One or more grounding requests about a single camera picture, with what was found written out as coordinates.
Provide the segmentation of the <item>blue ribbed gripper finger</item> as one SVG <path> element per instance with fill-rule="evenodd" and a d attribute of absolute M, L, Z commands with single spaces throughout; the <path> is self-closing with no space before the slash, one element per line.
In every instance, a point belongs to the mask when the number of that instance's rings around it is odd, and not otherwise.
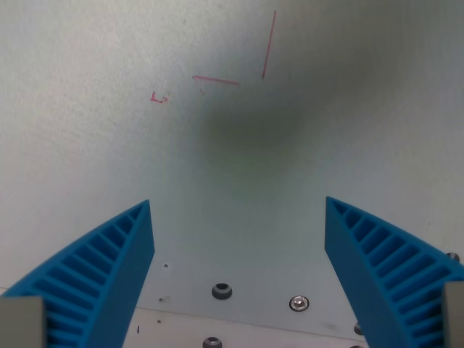
<path fill-rule="evenodd" d="M 444 285 L 463 265 L 418 237 L 333 197 L 325 251 L 369 347 L 443 347 Z"/>
<path fill-rule="evenodd" d="M 2 295 L 42 298 L 47 347 L 121 347 L 153 256 L 145 200 L 81 236 Z"/>

